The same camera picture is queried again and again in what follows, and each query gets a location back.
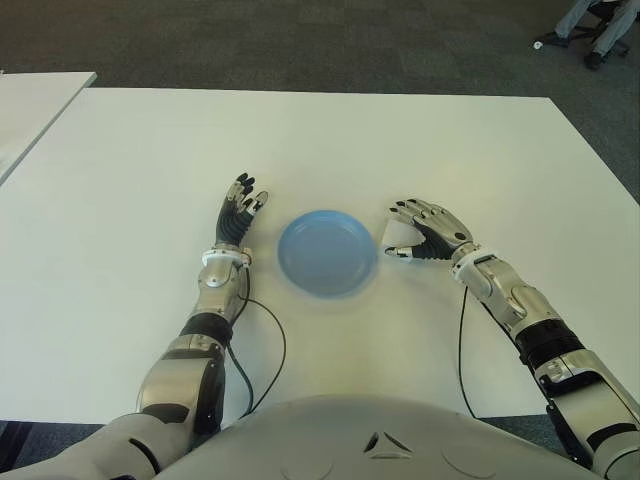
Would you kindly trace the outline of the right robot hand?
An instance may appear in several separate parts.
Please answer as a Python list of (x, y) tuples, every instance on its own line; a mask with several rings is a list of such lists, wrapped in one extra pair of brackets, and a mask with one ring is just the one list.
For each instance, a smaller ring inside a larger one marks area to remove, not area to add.
[(420, 199), (396, 201), (389, 210), (418, 231), (424, 240), (412, 246), (390, 246), (384, 253), (403, 259), (451, 260), (462, 246), (472, 244), (468, 228), (440, 205)]

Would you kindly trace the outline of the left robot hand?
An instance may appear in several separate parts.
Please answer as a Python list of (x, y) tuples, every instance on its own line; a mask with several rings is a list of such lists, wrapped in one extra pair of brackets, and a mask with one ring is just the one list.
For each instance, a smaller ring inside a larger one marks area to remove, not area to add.
[(267, 191), (252, 194), (255, 178), (247, 173), (238, 176), (227, 190), (219, 210), (214, 246), (238, 248), (258, 212), (269, 199)]

